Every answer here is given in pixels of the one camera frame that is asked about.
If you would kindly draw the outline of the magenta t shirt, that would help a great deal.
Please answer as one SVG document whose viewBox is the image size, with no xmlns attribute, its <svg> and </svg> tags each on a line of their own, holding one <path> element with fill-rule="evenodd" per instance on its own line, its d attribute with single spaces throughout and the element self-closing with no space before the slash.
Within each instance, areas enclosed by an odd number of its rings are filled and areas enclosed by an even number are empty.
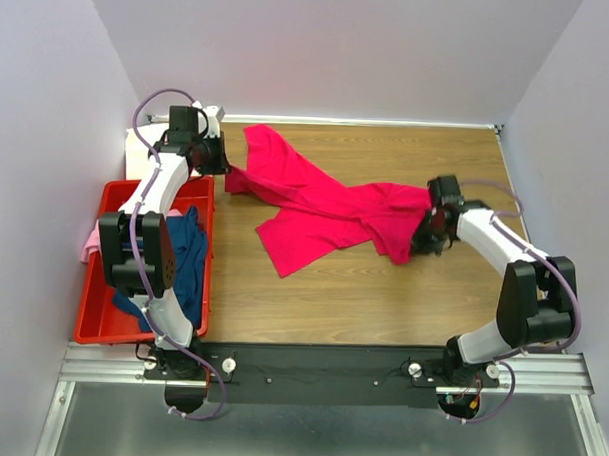
<svg viewBox="0 0 609 456">
<path fill-rule="evenodd" d="M 253 194 L 279 208 L 256 232 L 280 276 L 367 241 L 394 264 L 409 262 L 411 238 L 429 208 L 427 190 L 395 183 L 349 187 L 272 128 L 256 124 L 244 134 L 247 167 L 226 175 L 225 190 Z"/>
</svg>

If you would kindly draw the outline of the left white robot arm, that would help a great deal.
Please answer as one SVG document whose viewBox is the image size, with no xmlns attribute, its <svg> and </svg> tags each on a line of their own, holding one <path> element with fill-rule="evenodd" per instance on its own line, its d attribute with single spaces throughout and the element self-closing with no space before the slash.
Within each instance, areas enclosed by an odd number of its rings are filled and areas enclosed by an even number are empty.
<svg viewBox="0 0 609 456">
<path fill-rule="evenodd" d="M 223 115 L 222 107 L 198 101 L 171 106 L 168 127 L 146 145 L 149 174 L 119 210 L 103 214 L 98 224 L 106 283 L 137 307 L 154 346 L 169 351 L 167 366 L 180 379 L 193 377 L 200 367 L 211 374 L 215 369 L 195 349 L 197 333 L 174 290 L 176 253 L 167 217 L 193 172 L 230 172 Z"/>
</svg>

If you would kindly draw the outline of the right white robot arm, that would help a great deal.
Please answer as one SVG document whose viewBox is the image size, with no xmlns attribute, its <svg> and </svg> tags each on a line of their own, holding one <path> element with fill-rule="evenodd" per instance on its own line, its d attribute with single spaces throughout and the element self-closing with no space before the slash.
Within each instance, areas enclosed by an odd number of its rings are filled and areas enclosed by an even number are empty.
<svg viewBox="0 0 609 456">
<path fill-rule="evenodd" d="M 461 241 L 502 277 L 494 319 L 449 339 L 435 373 L 462 385 L 490 363 L 523 350 L 570 346 L 582 319 L 573 262 L 530 245 L 503 223 L 503 213 L 480 199 L 466 199 L 455 176 L 433 178 L 427 186 L 429 207 L 411 239 L 412 253 L 438 256 Z"/>
</svg>

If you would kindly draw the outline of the folded white t shirt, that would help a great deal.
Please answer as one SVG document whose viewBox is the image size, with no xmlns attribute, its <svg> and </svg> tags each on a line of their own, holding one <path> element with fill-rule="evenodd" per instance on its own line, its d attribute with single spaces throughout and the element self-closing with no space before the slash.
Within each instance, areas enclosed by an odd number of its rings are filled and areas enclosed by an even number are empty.
<svg viewBox="0 0 609 456">
<path fill-rule="evenodd" d="M 154 143 L 161 138 L 167 128 L 167 123 L 158 123 L 139 126 L 138 130 L 149 145 L 153 146 Z M 141 180 L 144 176 L 149 174 L 150 150 L 139 140 L 132 128 L 128 130 L 127 137 L 125 138 L 124 152 L 124 173 L 126 180 Z"/>
</svg>

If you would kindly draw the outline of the navy blue t shirt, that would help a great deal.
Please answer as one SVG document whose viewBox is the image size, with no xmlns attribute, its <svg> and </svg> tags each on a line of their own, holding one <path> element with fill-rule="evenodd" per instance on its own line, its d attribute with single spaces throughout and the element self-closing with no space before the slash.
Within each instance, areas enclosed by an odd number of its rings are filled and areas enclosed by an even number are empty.
<svg viewBox="0 0 609 456">
<path fill-rule="evenodd" d="M 173 289 L 183 315 L 194 329 L 201 324 L 205 260 L 209 251 L 206 232 L 199 224 L 199 211 L 191 205 L 184 214 L 175 208 L 167 216 L 167 230 L 175 252 Z"/>
</svg>

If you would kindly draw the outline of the light pink t shirt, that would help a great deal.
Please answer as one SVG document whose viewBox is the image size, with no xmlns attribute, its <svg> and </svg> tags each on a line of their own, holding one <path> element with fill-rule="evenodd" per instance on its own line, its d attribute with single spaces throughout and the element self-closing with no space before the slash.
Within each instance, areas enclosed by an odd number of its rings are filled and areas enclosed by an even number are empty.
<svg viewBox="0 0 609 456">
<path fill-rule="evenodd" d="M 171 231 L 172 224 L 178 223 L 182 217 L 183 215 L 179 211 L 177 211 L 176 209 L 172 209 L 166 217 L 166 226 L 168 228 L 168 231 Z M 82 249 L 82 252 L 80 254 L 80 261 L 82 263 L 88 263 L 89 258 L 93 253 L 101 251 L 98 225 L 99 222 L 96 222 Z"/>
</svg>

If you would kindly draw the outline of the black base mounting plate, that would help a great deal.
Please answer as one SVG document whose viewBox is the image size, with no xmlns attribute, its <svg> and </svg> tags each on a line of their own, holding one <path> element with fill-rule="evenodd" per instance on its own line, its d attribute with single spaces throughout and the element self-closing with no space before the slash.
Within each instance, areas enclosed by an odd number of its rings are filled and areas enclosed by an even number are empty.
<svg viewBox="0 0 609 456">
<path fill-rule="evenodd" d="M 488 362 L 465 366 L 443 347 L 197 342 L 203 363 L 151 347 L 144 378 L 187 417 L 221 403 L 442 408 L 472 419 L 484 389 L 498 387 Z"/>
</svg>

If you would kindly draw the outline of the red plastic bin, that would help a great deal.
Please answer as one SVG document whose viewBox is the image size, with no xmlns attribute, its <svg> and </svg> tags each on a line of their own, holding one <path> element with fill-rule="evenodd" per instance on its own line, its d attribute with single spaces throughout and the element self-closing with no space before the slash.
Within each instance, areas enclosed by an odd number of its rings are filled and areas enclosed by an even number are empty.
<svg viewBox="0 0 609 456">
<path fill-rule="evenodd" d="M 106 211 L 118 211 L 133 195 L 138 180 L 110 181 L 100 200 L 99 216 Z M 171 208 L 185 214 L 193 205 L 198 210 L 197 222 L 206 232 L 209 247 L 212 245 L 214 227 L 215 184 L 211 177 L 192 177 L 179 190 Z M 201 320 L 198 336 L 208 330 L 210 313 L 210 284 L 212 255 L 209 251 L 204 262 Z M 154 340 L 152 332 L 142 331 L 137 319 L 116 308 L 112 302 L 114 289 L 106 284 L 100 253 L 91 254 L 87 266 L 82 296 L 74 330 L 74 341 L 81 344 L 124 344 Z"/>
</svg>

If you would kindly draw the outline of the aluminium frame rail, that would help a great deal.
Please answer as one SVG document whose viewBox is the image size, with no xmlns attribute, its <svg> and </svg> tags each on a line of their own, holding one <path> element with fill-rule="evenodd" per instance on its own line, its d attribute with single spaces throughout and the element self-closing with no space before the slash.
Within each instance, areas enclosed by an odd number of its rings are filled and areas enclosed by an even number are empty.
<svg viewBox="0 0 609 456">
<path fill-rule="evenodd" d="M 129 345 L 67 348 L 37 456 L 609 456 L 578 355 L 496 367 L 472 419 L 442 408 L 221 403 L 187 417 Z"/>
</svg>

